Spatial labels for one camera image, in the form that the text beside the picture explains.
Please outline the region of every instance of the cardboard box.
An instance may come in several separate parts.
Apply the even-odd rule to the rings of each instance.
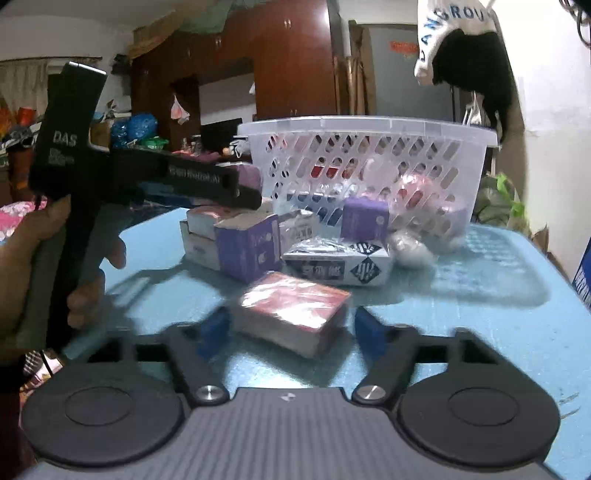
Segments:
[[[214,227],[222,272],[250,283],[269,270],[280,270],[277,215],[246,212]]]
[[[199,265],[219,271],[220,261],[215,241],[190,233],[186,221],[181,221],[180,227],[185,257]]]
[[[233,328],[313,358],[345,324],[350,293],[269,272],[231,308]]]
[[[313,238],[300,242],[282,259],[299,277],[328,285],[383,285],[394,260],[379,241],[348,242]]]
[[[219,205],[199,206],[190,209],[187,212],[187,223],[189,224],[189,232],[195,235],[215,240],[216,235],[213,227],[216,223],[234,218],[244,212],[251,210],[222,207]],[[270,198],[263,197],[260,208],[257,212],[273,213],[273,203]]]
[[[382,240],[388,234],[389,219],[387,202],[368,198],[346,199],[340,236],[357,242]]]
[[[308,210],[294,210],[280,215],[281,255],[296,243],[315,237],[319,226],[318,216]]]

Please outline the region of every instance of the white plastic bag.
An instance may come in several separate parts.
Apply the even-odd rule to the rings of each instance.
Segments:
[[[176,120],[179,125],[182,125],[189,120],[189,117],[191,117],[191,115],[181,107],[181,104],[178,102],[177,96],[175,95],[173,107],[170,109],[170,118]]]

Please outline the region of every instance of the white plastic basket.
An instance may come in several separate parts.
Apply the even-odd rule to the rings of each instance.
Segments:
[[[447,122],[315,116],[243,124],[263,195],[276,210],[315,212],[340,227],[344,199],[387,201],[392,229],[463,235],[496,132]]]

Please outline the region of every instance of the green plastic bag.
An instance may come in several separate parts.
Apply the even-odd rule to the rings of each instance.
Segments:
[[[513,183],[502,173],[495,177],[483,177],[480,181],[473,220],[530,234],[525,205],[520,201]]]

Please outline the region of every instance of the pink blanket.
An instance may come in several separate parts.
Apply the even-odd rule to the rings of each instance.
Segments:
[[[40,208],[45,208],[45,205],[46,202],[43,200]],[[16,202],[0,207],[0,244],[12,235],[23,217],[34,209],[33,202]]]

